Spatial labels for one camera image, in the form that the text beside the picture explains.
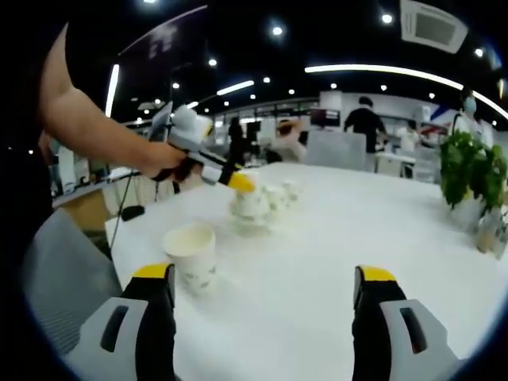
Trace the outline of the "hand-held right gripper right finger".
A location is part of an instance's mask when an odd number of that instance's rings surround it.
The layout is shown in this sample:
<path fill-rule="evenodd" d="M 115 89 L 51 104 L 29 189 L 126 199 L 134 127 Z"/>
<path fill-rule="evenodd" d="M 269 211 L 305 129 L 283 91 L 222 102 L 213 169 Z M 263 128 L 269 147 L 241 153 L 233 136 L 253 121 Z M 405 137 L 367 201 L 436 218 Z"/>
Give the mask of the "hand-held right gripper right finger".
<path fill-rule="evenodd" d="M 464 364 L 448 331 L 387 270 L 355 268 L 354 380 L 450 380 Z"/>

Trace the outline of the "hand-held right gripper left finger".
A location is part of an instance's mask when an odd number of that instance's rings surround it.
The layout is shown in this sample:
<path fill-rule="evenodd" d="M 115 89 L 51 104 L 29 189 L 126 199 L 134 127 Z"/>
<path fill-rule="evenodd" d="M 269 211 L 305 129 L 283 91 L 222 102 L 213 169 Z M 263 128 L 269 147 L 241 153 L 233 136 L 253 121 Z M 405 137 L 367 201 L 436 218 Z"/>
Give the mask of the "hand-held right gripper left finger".
<path fill-rule="evenodd" d="M 67 366 L 80 380 L 176 380 L 174 309 L 175 265 L 139 269 L 82 324 Z"/>

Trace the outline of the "person's left hand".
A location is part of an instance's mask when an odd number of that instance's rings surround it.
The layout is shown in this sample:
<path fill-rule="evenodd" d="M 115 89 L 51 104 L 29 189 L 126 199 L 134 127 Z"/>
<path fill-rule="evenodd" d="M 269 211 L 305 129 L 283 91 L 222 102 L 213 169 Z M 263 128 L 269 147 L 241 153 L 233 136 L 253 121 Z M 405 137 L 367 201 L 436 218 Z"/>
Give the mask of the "person's left hand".
<path fill-rule="evenodd" d="M 150 142 L 137 169 L 143 175 L 154 178 L 164 169 L 178 167 L 186 157 L 187 154 L 184 151 L 167 143 Z"/>

